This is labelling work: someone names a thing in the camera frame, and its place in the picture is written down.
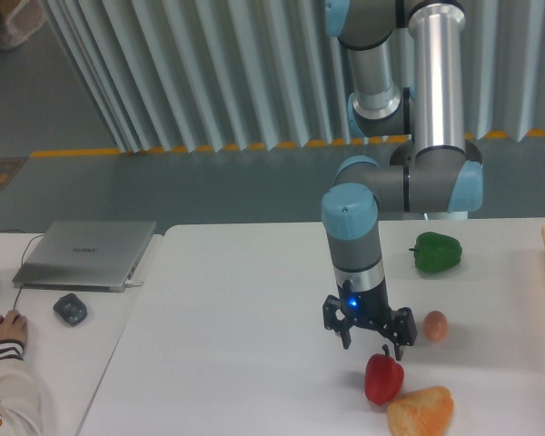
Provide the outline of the forearm in cream sleeve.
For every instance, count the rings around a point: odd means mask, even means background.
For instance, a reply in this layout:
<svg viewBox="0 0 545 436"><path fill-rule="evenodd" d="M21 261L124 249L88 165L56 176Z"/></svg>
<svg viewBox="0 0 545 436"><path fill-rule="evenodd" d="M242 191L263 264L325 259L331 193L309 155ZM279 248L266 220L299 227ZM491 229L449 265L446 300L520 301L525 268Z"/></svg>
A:
<svg viewBox="0 0 545 436"><path fill-rule="evenodd" d="M40 392L20 341L0 341L0 435L43 433Z"/></svg>

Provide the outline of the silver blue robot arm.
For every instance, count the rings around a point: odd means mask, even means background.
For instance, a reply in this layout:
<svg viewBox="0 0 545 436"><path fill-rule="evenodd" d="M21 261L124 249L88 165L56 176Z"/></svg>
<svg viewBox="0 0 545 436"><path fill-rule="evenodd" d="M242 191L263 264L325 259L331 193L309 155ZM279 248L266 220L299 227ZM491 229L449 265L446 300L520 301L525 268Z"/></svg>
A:
<svg viewBox="0 0 545 436"><path fill-rule="evenodd" d="M482 160L464 128L458 1L328 1L325 28L349 57L350 121L365 136L404 134L381 166L366 156L342 163L322 198L337 294L324 327L344 346L352 328L378 332L401 357L415 343L411 309L388 302L379 215L464 213L480 208Z"/></svg>

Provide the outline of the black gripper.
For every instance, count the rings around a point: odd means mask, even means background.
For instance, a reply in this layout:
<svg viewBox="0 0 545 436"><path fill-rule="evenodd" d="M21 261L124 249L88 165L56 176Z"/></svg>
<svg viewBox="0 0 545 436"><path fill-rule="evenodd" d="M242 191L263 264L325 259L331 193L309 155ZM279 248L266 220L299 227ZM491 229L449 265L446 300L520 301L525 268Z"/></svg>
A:
<svg viewBox="0 0 545 436"><path fill-rule="evenodd" d="M377 332L393 344L396 360L401 360L406 347L416 342L416 322L412 310L402 307L392 310L388 302L385 280L365 291L356 292L346 280L340 288L340 300L328 295L322 305L323 326L342 341L344 350L351 346L353 325Z"/></svg>

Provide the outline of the person's hand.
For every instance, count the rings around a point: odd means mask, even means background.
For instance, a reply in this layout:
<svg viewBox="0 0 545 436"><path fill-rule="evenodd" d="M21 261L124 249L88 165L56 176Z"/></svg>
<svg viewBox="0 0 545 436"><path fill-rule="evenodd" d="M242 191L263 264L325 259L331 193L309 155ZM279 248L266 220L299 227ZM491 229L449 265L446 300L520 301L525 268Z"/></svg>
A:
<svg viewBox="0 0 545 436"><path fill-rule="evenodd" d="M18 310L0 315L0 342L20 342L26 346L28 337L27 317Z"/></svg>

